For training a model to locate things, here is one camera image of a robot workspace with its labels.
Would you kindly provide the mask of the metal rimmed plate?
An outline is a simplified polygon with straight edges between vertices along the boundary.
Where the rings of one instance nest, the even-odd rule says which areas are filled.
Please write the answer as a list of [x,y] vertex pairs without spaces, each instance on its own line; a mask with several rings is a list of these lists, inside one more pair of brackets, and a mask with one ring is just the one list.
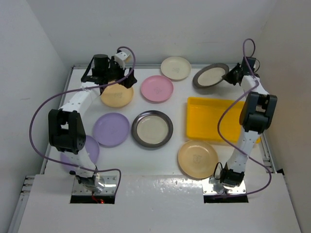
[[145,111],[134,119],[131,134],[134,140],[143,147],[160,148],[171,139],[173,122],[161,111]]
[[221,83],[223,76],[229,72],[229,66],[223,63],[215,63],[199,70],[192,79],[192,84],[197,89],[213,87]]

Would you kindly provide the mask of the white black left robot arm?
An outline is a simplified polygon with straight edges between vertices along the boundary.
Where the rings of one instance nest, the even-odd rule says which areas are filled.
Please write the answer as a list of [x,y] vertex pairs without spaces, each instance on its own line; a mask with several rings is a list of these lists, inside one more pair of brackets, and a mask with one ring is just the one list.
[[121,50],[112,57],[106,54],[94,55],[81,78],[78,91],[58,110],[52,109],[48,114],[50,145],[77,165],[72,173],[78,183],[92,193],[104,190],[104,179],[85,148],[86,133],[82,117],[107,87],[123,86],[130,89],[137,82],[133,68],[125,72],[129,57]]

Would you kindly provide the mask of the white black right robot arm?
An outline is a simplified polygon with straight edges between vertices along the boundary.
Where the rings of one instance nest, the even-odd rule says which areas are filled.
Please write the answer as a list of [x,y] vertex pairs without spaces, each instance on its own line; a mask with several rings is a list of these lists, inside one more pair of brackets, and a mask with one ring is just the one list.
[[262,87],[259,77],[254,74],[254,69],[245,64],[236,64],[233,69],[223,75],[223,79],[233,85],[239,84],[244,94],[225,110],[220,120],[240,99],[246,97],[246,101],[239,118],[241,132],[237,144],[234,145],[221,136],[225,142],[234,147],[234,150],[225,166],[221,167],[220,177],[217,179],[220,190],[217,192],[219,196],[229,196],[230,188],[240,186],[244,179],[246,163],[251,160],[263,167],[269,174],[268,183],[263,188],[250,192],[250,194],[255,194],[269,186],[272,175],[264,164],[251,158],[250,153],[256,140],[272,123],[277,97],[270,95]]

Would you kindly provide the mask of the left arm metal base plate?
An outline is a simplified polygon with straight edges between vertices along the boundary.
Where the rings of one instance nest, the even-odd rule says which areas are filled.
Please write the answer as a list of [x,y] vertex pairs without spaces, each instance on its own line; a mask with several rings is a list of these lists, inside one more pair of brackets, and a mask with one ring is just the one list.
[[117,176],[99,175],[93,178],[75,177],[72,194],[76,196],[112,196],[116,193]]

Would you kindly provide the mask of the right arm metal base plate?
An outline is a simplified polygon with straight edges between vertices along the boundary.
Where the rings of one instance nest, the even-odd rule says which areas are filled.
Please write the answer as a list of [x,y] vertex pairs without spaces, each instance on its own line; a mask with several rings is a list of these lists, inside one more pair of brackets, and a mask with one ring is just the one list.
[[202,180],[202,190],[205,196],[246,194],[244,181],[239,186],[231,187],[220,183],[219,180],[213,177]]

